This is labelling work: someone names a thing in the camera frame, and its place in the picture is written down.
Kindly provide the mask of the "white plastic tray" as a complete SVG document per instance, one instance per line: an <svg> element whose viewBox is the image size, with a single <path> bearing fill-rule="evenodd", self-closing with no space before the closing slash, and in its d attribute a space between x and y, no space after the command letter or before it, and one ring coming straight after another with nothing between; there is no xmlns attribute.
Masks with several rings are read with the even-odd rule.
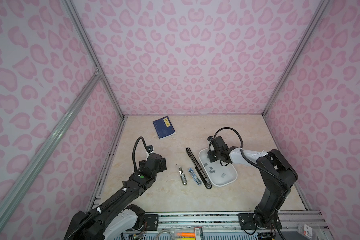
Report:
<svg viewBox="0 0 360 240"><path fill-rule="evenodd" d="M208 179L214 187L227 186L238 178L238 173L233 165L222 166L220 161L211 162L208 148L199 152L199 160Z"/></svg>

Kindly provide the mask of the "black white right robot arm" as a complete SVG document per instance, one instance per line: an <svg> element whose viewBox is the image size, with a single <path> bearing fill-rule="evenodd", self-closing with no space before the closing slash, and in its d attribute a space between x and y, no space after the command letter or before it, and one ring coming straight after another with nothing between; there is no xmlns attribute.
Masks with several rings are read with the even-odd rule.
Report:
<svg viewBox="0 0 360 240"><path fill-rule="evenodd" d="M260 171L265 191L255 207L253 222L258 229L266 229L277 221L277 213L298 180L298 174L281 154L273 149L254 152L240 147L229 147L222 137L208 137L208 160L223 167L232 164L249 165Z"/></svg>

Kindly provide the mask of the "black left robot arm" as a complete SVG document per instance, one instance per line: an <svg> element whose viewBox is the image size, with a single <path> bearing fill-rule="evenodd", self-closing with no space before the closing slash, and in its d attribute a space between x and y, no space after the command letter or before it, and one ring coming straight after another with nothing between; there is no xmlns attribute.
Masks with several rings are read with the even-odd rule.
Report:
<svg viewBox="0 0 360 240"><path fill-rule="evenodd" d="M113 240L124 231L143 231L145 211L132 202L148 190L157 174L167 170L166 159L152 153L109 199L86 213L79 211L69 224L65 240Z"/></svg>

